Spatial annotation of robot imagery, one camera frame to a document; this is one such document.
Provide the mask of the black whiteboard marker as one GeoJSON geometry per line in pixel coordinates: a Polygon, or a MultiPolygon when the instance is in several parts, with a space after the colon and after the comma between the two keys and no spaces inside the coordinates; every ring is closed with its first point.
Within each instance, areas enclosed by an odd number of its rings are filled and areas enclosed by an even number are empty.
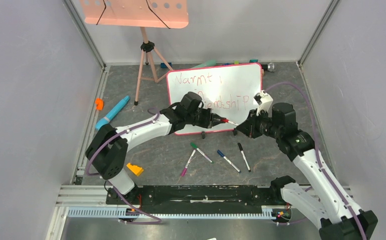
{"type": "Polygon", "coordinates": [[[243,157],[243,160],[244,160],[244,162],[245,162],[245,164],[246,164],[246,167],[247,167],[248,172],[251,172],[251,167],[250,167],[250,165],[249,165],[249,163],[248,163],[248,161],[247,161],[247,158],[246,158],[246,156],[245,156],[245,153],[244,153],[244,149],[243,149],[242,144],[238,142],[237,145],[238,145],[238,148],[239,148],[239,150],[240,150],[240,153],[241,153],[241,155],[242,155],[242,157],[243,157]]]}

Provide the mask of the pink framed whiteboard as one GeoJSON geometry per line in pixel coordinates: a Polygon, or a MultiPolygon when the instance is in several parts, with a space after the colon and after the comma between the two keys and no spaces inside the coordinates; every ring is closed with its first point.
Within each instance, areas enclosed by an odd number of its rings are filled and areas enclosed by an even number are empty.
{"type": "MultiPolygon", "coordinates": [[[[240,124],[250,110],[258,107],[253,97],[262,90],[261,71],[258,63],[170,71],[166,76],[169,103],[179,102],[187,92],[194,92],[202,98],[204,108],[240,124]]],[[[229,123],[210,129],[187,125],[175,134],[216,133],[234,128],[229,123]]]]}

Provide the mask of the blue whiteboard marker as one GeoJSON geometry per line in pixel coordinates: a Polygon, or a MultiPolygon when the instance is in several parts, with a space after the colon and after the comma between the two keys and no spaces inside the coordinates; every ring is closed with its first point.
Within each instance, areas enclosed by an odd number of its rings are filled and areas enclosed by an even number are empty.
{"type": "Polygon", "coordinates": [[[221,150],[217,150],[217,153],[225,159],[239,174],[241,173],[241,170],[228,158],[224,155],[224,153],[221,150]]]}

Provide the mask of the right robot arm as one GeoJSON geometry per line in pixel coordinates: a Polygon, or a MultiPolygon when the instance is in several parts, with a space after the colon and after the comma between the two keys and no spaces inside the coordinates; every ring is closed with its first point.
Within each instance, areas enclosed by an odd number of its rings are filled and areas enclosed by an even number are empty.
{"type": "Polygon", "coordinates": [[[270,199],[296,207],[318,229],[322,240],[368,240],[378,219],[373,211],[364,211],[344,190],[316,150],[314,139],[298,128],[296,112],[289,103],[272,106],[272,115],[264,110],[250,110],[237,126],[249,138],[268,136],[304,174],[318,196],[313,198],[290,176],[271,182],[270,199]]]}

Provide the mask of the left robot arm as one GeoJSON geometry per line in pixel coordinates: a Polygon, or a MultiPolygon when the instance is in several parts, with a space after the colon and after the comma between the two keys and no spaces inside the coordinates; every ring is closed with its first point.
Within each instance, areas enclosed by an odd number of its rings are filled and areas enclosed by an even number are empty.
{"type": "Polygon", "coordinates": [[[202,98],[189,91],[179,102],[146,120],[123,127],[113,127],[109,123],[100,127],[85,152],[88,159],[85,173],[90,176],[90,167],[94,167],[94,175],[108,181],[119,193],[119,198],[131,204],[137,199],[138,191],[124,170],[129,150],[154,138],[173,134],[186,126],[210,129],[227,122],[227,118],[213,113],[210,108],[204,108],[202,98]]]}

